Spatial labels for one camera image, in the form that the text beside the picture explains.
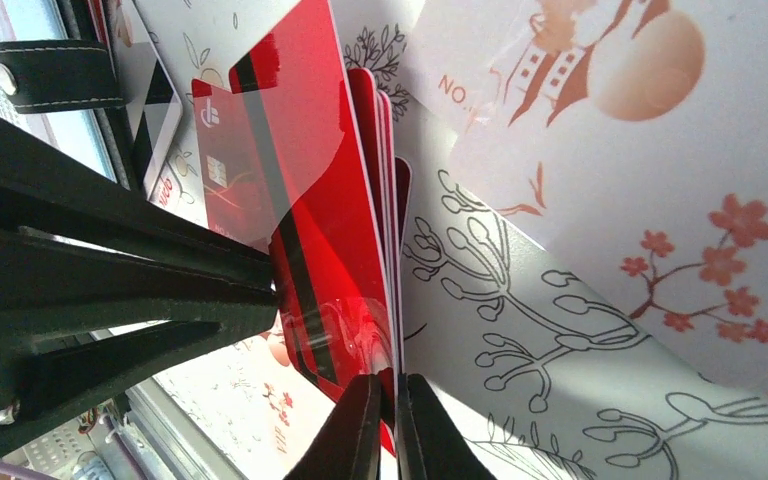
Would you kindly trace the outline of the red card with stripe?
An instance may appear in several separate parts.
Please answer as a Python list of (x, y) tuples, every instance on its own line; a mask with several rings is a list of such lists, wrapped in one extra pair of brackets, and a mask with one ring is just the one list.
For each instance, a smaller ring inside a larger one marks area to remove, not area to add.
[(292, 365), (331, 400), (392, 364), (383, 254), (331, 5), (292, 8), (230, 71), (263, 176)]

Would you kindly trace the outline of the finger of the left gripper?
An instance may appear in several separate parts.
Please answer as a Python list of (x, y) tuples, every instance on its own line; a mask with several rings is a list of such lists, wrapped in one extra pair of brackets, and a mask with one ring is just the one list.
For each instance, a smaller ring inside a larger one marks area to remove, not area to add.
[(0, 118), (0, 230), (22, 227), (271, 289), (268, 255), (149, 203)]
[(232, 261), (217, 274), (0, 231), (0, 457), (270, 326), (268, 259)]

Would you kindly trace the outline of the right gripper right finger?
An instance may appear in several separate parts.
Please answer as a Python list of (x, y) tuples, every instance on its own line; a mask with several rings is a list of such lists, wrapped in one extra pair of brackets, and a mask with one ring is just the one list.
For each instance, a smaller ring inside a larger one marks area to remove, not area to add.
[(396, 385), (395, 442), (401, 479), (494, 478), (422, 375), (401, 374)]

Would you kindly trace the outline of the black leather card holder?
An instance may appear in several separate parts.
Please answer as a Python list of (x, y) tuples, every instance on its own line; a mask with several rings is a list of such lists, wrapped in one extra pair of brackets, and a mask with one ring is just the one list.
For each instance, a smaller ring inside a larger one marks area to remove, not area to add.
[(114, 73), (101, 1), (54, 1), (67, 37), (0, 42), (1, 84), (19, 114), (91, 110), (115, 180), (140, 191), (125, 99)]

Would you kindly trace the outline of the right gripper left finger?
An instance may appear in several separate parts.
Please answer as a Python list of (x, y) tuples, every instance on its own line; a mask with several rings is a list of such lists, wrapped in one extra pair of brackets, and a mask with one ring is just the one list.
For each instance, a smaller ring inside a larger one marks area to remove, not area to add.
[(382, 385), (377, 376), (354, 377), (285, 479), (378, 479), (381, 401)]

